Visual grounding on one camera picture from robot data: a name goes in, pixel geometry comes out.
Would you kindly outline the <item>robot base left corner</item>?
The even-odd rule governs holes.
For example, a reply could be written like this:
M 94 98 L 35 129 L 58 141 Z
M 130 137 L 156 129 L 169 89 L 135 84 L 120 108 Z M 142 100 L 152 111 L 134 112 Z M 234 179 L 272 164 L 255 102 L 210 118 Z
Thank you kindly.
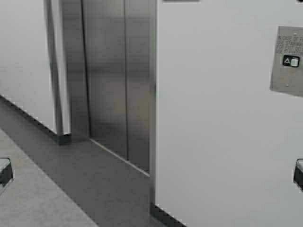
M 0 185 L 5 187 L 14 179 L 12 163 L 10 158 L 4 157 L 0 159 Z

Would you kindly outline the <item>robot base right corner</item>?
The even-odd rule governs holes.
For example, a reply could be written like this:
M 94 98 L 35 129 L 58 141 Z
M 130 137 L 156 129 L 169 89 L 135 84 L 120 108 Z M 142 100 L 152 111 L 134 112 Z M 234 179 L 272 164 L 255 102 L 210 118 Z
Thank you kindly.
M 303 190 L 303 159 L 297 159 L 294 169 L 293 182 Z

